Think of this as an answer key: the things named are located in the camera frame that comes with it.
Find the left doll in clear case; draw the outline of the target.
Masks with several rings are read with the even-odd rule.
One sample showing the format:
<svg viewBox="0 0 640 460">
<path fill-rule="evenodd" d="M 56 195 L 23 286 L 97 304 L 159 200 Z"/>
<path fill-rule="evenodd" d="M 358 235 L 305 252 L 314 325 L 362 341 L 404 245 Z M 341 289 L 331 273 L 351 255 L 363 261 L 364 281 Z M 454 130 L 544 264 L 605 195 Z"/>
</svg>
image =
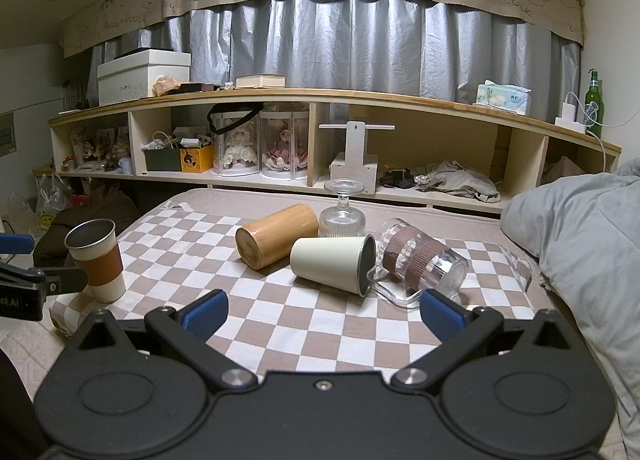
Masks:
<svg viewBox="0 0 640 460">
<path fill-rule="evenodd" d="M 258 116 L 262 102 L 224 102 L 207 113 L 216 147 L 214 172 L 220 176 L 244 176 L 259 171 Z"/>
</svg>

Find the doll in clear case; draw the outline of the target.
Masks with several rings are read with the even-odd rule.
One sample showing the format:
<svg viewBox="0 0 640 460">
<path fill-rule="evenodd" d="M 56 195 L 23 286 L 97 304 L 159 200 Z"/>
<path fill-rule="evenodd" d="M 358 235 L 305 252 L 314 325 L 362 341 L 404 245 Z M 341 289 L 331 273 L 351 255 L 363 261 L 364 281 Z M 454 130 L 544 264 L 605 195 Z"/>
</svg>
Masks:
<svg viewBox="0 0 640 460">
<path fill-rule="evenodd" d="M 207 113 L 216 147 L 214 172 L 220 176 L 244 176 L 259 171 L 258 116 L 262 102 L 224 102 Z"/>
<path fill-rule="evenodd" d="M 308 170 L 309 111 L 259 113 L 260 172 L 273 180 L 301 180 Z"/>
</svg>

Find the steel cup with brown sleeve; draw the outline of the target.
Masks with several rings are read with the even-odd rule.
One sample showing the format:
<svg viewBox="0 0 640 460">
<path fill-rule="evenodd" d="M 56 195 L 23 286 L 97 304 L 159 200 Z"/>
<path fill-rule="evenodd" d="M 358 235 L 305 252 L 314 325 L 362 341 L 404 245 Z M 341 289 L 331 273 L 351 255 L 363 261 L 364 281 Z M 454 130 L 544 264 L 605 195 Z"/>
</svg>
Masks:
<svg viewBox="0 0 640 460">
<path fill-rule="evenodd" d="M 114 220 L 87 220 L 68 232 L 64 244 L 74 263 L 87 274 L 87 287 L 98 302 L 111 304 L 125 294 Z"/>
</svg>

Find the silver grey curtain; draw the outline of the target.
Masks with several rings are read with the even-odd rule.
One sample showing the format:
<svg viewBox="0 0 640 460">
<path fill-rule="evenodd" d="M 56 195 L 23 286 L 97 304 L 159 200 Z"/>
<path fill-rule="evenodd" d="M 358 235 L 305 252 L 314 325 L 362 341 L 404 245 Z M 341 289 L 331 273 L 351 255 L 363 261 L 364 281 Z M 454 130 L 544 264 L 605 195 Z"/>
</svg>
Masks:
<svg viewBox="0 0 640 460">
<path fill-rule="evenodd" d="M 289 87 L 344 88 L 472 104 L 487 80 L 526 87 L 551 122 L 579 93 L 579 44 L 527 22 L 425 0 L 255 0 L 192 10 L 90 50 L 99 64 L 136 48 L 188 53 L 195 82 L 280 74 Z"/>
</svg>

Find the yellow box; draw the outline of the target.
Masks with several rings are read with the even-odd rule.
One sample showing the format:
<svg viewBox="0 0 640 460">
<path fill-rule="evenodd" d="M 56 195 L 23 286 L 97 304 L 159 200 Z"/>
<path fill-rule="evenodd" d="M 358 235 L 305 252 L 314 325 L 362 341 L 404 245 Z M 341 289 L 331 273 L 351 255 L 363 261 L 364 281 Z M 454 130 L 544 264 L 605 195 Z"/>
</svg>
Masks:
<svg viewBox="0 0 640 460">
<path fill-rule="evenodd" d="M 215 146 L 180 150 L 180 165 L 183 173 L 204 173 L 215 165 Z"/>
</svg>

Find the grey quilt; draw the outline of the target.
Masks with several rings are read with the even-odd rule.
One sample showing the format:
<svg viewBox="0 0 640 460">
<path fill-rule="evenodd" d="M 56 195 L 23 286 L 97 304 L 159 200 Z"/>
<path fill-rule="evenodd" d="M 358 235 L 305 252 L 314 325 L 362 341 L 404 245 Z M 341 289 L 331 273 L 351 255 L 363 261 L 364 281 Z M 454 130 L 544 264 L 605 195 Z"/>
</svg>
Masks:
<svg viewBox="0 0 640 460">
<path fill-rule="evenodd" d="M 518 194 L 503 233 L 532 254 L 617 395 L 628 458 L 639 455 L 639 162 Z"/>
</svg>

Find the clear mug with brown sleeve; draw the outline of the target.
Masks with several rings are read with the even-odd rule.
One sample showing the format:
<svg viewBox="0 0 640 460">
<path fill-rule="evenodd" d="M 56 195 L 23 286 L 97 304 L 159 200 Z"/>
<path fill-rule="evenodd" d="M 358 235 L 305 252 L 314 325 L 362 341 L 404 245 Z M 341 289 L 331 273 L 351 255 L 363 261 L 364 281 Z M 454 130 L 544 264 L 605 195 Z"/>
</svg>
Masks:
<svg viewBox="0 0 640 460">
<path fill-rule="evenodd" d="M 401 218 L 386 220 L 375 233 L 375 243 L 368 287 L 406 310 L 418 306 L 425 290 L 454 298 L 470 271 L 466 258 Z"/>
</svg>

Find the tissue pack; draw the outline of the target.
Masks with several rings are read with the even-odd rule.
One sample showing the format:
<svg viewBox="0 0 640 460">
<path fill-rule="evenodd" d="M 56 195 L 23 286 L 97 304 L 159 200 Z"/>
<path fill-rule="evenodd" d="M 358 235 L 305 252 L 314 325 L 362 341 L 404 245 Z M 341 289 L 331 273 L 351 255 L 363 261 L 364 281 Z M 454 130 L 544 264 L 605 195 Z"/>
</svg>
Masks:
<svg viewBox="0 0 640 460">
<path fill-rule="evenodd" d="M 530 111 L 531 92 L 525 87 L 486 80 L 477 87 L 475 103 L 479 106 L 527 116 Z"/>
</svg>

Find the green glass bottle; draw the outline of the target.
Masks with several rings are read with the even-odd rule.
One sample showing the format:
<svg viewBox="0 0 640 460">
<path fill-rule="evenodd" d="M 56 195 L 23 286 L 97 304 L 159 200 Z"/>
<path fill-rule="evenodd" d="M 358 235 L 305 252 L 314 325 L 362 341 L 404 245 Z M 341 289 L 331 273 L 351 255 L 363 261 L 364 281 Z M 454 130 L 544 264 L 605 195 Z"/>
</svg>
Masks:
<svg viewBox="0 0 640 460">
<path fill-rule="evenodd" d="M 600 80 L 596 69 L 589 70 L 589 87 L 585 97 L 585 126 L 589 131 L 599 135 L 602 128 L 603 102 L 600 90 Z"/>
</svg>

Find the plastic bag with smiley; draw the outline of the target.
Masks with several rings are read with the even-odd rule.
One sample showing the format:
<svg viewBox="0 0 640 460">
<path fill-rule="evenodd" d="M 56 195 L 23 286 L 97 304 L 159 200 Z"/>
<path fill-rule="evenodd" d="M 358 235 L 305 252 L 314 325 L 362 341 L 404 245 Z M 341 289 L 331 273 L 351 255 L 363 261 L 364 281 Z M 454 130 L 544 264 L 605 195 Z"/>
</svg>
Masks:
<svg viewBox="0 0 640 460">
<path fill-rule="evenodd" d="M 70 187 L 58 173 L 36 178 L 36 215 L 42 229 L 49 229 L 59 212 L 70 206 Z"/>
</svg>

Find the white storage box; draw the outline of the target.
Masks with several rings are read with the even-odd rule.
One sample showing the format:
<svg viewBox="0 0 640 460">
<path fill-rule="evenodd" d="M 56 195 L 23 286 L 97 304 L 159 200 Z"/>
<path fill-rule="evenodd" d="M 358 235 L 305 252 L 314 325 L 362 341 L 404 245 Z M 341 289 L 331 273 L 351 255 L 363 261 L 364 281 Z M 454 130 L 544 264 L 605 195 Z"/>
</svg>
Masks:
<svg viewBox="0 0 640 460">
<path fill-rule="evenodd" d="M 189 53 L 171 50 L 142 50 L 104 62 L 98 67 L 100 106 L 152 97 L 158 78 L 188 82 L 191 74 Z"/>
</svg>

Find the brown white checkered cloth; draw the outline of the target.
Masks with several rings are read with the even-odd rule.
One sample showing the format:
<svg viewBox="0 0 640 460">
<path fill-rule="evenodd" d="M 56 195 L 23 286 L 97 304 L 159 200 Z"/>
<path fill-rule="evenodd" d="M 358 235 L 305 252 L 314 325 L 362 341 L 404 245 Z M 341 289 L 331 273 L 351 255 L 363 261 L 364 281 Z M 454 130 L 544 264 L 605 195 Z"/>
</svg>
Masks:
<svg viewBox="0 0 640 460">
<path fill-rule="evenodd" d="M 532 319 L 526 296 L 532 270 L 508 250 L 497 222 L 435 210 L 364 208 L 367 232 L 402 218 L 450 246 L 470 266 L 460 298 L 506 318 Z M 236 231 L 261 215 L 167 201 L 119 237 L 125 294 L 115 303 L 88 293 L 53 302 L 56 328 L 71 336 L 87 315 L 107 308 L 116 319 L 138 319 L 163 305 L 181 308 L 215 289 L 229 299 L 229 316 L 208 341 L 259 375 L 266 370 L 381 370 L 385 376 L 439 344 L 417 308 L 400 308 L 370 292 L 366 298 L 297 278 L 288 261 L 256 272 L 236 252 Z"/>
</svg>

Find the bamboo wooden cup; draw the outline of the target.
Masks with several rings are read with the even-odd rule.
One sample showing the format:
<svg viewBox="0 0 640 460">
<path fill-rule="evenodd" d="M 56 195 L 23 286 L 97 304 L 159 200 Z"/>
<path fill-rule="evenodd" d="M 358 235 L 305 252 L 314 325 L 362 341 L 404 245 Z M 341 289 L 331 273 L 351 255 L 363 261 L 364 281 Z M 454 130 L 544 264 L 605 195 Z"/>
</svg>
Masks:
<svg viewBox="0 0 640 460">
<path fill-rule="evenodd" d="M 318 230 L 314 211 L 297 203 L 240 227 L 235 243 L 242 261 L 259 270 L 289 256 L 297 239 L 314 238 Z"/>
</svg>

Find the crumpled grey clothes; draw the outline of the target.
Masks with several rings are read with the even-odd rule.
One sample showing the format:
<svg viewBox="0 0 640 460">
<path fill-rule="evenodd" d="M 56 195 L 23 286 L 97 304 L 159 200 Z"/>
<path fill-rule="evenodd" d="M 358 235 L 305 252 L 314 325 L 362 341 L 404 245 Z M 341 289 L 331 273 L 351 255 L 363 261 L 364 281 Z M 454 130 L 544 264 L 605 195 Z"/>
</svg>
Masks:
<svg viewBox="0 0 640 460">
<path fill-rule="evenodd" d="M 498 203 L 501 194 L 497 186 L 484 174 L 465 168 L 457 161 L 431 163 L 420 168 L 414 176 L 420 191 L 436 191 L 483 203 Z"/>
</svg>

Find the white power adapter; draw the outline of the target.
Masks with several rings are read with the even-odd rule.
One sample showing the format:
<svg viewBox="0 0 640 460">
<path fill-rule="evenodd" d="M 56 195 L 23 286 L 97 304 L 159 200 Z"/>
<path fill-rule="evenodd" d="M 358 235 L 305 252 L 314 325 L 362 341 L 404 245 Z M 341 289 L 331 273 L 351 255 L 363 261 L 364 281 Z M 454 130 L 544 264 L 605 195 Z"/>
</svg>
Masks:
<svg viewBox="0 0 640 460">
<path fill-rule="evenodd" d="M 572 102 L 562 103 L 561 113 L 555 118 L 554 124 L 580 134 L 585 134 L 587 131 L 577 106 Z"/>
</svg>

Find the upside-down glass goblet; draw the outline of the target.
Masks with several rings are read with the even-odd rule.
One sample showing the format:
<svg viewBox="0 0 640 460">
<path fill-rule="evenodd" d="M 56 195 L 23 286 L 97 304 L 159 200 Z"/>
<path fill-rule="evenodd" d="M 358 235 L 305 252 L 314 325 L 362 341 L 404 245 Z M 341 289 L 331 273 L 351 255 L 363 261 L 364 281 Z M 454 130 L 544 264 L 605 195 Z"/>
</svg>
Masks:
<svg viewBox="0 0 640 460">
<path fill-rule="evenodd" d="M 324 189 L 337 196 L 337 205 L 319 215 L 320 237 L 362 237 L 366 231 L 366 216 L 349 204 L 349 198 L 361 194 L 364 186 L 358 180 L 337 178 L 324 184 Z"/>
</svg>

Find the right doll in clear case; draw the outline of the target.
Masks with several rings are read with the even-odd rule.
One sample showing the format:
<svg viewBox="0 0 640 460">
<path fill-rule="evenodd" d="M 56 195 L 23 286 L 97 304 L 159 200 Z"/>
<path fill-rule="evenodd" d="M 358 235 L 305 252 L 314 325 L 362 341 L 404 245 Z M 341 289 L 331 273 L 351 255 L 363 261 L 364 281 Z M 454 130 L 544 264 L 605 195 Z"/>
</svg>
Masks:
<svg viewBox="0 0 640 460">
<path fill-rule="evenodd" d="M 273 180 L 301 180 L 308 170 L 309 111 L 259 113 L 260 172 Z"/>
</svg>

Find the long wooden shelf unit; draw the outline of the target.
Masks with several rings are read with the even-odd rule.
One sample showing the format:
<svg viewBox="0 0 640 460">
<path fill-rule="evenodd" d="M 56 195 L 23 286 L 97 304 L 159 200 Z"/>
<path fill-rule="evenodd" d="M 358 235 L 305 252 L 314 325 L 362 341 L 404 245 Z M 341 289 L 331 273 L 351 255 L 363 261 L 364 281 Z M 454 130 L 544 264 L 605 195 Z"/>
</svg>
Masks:
<svg viewBox="0 0 640 460">
<path fill-rule="evenodd" d="M 149 170 L 143 145 L 155 133 L 166 133 L 178 125 L 180 113 L 195 107 L 209 109 L 216 104 L 237 102 L 307 107 L 307 133 L 302 141 L 308 147 L 309 160 L 304 177 L 278 180 L 260 174 L 222 176 L 213 171 Z M 76 128 L 93 132 L 126 125 L 134 168 L 130 176 L 134 180 L 323 194 L 330 163 L 343 150 L 346 140 L 339 131 L 329 127 L 335 106 L 347 107 L 349 115 L 356 120 L 389 127 L 387 131 L 376 130 L 368 136 L 368 153 L 378 157 L 381 170 L 392 165 L 417 168 L 431 162 L 456 160 L 491 178 L 501 194 L 500 201 L 487 204 L 443 192 L 380 187 L 372 194 L 378 201 L 499 213 L 512 197 L 537 187 L 544 168 L 555 159 L 567 156 L 584 171 L 599 173 L 615 170 L 622 153 L 619 146 L 598 142 L 590 135 L 480 106 L 354 90 L 272 88 L 145 98 L 57 116 L 49 122 L 54 165 L 62 175 L 67 173 L 63 161 L 73 153 L 72 133 Z"/>
</svg>

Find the white wooden stand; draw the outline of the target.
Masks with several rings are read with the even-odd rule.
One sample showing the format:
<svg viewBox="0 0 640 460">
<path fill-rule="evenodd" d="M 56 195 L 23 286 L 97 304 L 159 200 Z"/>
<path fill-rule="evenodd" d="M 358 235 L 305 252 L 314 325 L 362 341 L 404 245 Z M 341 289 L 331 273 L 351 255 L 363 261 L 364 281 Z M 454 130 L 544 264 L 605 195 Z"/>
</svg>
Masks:
<svg viewBox="0 0 640 460">
<path fill-rule="evenodd" d="M 344 151 L 330 164 L 331 180 L 356 180 L 365 194 L 374 194 L 378 188 L 378 157 L 368 154 L 370 131 L 393 131 L 394 124 L 367 124 L 348 121 L 343 124 L 322 123 L 320 130 L 340 130 L 346 133 Z"/>
</svg>

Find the beige mattress pad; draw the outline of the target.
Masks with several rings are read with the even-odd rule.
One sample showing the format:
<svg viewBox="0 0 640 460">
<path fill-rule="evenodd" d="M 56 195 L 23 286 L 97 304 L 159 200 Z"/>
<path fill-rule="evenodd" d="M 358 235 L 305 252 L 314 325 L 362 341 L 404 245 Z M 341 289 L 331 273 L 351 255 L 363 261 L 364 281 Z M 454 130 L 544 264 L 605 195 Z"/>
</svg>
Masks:
<svg viewBox="0 0 640 460">
<path fill-rule="evenodd" d="M 326 207 L 320 197 L 209 188 L 169 201 L 246 218 Z M 414 392 L 390 385 L 414 360 L 390 376 L 271 369 L 245 392 L 212 392 L 160 351 L 146 314 L 98 308 L 80 324 L 27 402 L 43 458 L 595 459 L 615 416 L 608 379 L 553 310 L 500 313 L 503 330 L 482 356 Z"/>
</svg>

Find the flat beige box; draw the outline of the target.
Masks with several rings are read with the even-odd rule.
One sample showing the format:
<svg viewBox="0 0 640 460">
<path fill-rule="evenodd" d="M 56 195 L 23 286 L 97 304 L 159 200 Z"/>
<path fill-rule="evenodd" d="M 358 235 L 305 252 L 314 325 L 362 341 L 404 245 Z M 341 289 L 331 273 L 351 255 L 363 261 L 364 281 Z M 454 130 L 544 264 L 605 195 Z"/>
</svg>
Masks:
<svg viewBox="0 0 640 460">
<path fill-rule="evenodd" d="M 253 74 L 252 76 L 238 76 L 235 80 L 236 88 L 273 88 L 286 87 L 286 77 L 278 74 Z"/>
</svg>

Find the dark green box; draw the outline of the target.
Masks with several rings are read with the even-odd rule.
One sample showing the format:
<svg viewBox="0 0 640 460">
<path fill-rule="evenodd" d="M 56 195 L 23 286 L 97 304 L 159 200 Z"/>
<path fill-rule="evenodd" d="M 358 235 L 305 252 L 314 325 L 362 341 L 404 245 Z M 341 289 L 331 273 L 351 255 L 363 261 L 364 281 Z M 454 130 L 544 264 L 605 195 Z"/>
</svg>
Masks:
<svg viewBox="0 0 640 460">
<path fill-rule="evenodd" d="M 148 172 L 180 172 L 180 150 L 163 148 L 143 151 Z"/>
</svg>

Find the cream cup with black interior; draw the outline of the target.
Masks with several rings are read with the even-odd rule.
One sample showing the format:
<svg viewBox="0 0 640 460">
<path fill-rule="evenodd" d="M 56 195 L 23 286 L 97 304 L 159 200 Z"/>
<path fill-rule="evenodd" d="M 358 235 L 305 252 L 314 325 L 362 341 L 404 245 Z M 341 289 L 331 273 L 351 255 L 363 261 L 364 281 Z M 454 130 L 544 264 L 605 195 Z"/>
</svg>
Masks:
<svg viewBox="0 0 640 460">
<path fill-rule="evenodd" d="M 375 263 L 376 246 L 371 235 L 299 238 L 290 253 L 296 277 L 360 298 L 369 291 L 368 273 Z"/>
</svg>

